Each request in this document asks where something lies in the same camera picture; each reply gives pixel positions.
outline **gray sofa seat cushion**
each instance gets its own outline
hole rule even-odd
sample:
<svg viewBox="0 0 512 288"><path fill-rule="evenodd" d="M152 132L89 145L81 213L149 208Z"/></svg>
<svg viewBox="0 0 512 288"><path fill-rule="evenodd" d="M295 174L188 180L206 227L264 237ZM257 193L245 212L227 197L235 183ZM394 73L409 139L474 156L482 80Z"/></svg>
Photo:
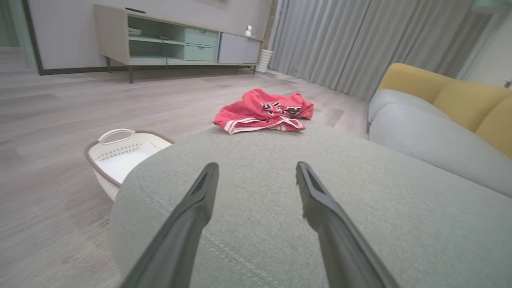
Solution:
<svg viewBox="0 0 512 288"><path fill-rule="evenodd" d="M381 89L375 93L370 102L368 110L368 121L373 122L373 119L375 119L375 116L377 116L378 112L389 104L402 104L405 106L413 107L451 121L448 115L444 114L441 110L437 109L434 105L428 103L427 101L414 95L392 89Z"/></svg>
<svg viewBox="0 0 512 288"><path fill-rule="evenodd" d="M512 160L450 120L387 105L373 120L369 140L512 197Z"/></svg>

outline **gray curtain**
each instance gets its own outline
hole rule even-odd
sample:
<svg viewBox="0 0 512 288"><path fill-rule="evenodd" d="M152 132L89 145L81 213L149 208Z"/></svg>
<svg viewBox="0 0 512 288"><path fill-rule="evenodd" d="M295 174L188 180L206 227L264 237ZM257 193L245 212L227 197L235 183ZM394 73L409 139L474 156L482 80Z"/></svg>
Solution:
<svg viewBox="0 0 512 288"><path fill-rule="evenodd" d="M471 0L283 0L269 68L369 101L386 68L455 77L490 16Z"/></svg>

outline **gray laminate floor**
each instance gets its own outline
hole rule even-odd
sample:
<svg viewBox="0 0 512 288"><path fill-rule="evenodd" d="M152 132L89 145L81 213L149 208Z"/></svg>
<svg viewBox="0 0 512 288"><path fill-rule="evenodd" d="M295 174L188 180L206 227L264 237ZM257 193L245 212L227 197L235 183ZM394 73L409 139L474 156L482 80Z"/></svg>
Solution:
<svg viewBox="0 0 512 288"><path fill-rule="evenodd" d="M253 88L301 93L315 104L313 119L367 137L366 103L289 75L136 71L131 85L126 72L39 76L21 54L0 53L0 286L114 283L113 203L83 156L86 144L115 128L184 141Z"/></svg>

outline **sofa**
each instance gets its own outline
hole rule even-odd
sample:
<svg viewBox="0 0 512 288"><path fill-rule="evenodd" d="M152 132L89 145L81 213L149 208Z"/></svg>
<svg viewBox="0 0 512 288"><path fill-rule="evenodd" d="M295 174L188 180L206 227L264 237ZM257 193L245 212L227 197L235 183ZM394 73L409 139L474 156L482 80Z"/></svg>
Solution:
<svg viewBox="0 0 512 288"><path fill-rule="evenodd" d="M368 122L370 141L512 197L511 89L395 63Z"/></svg>

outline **mint green drawer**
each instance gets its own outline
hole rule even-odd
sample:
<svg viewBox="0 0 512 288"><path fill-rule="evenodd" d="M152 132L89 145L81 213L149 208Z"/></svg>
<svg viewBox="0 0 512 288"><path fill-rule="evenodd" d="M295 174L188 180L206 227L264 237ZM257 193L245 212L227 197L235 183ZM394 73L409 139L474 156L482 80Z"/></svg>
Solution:
<svg viewBox="0 0 512 288"><path fill-rule="evenodd" d="M215 61L215 48L202 46L185 46L186 61Z"/></svg>
<svg viewBox="0 0 512 288"><path fill-rule="evenodd" d="M185 43L187 44L216 46L218 36L219 34L217 32L199 30L190 27L185 28Z"/></svg>

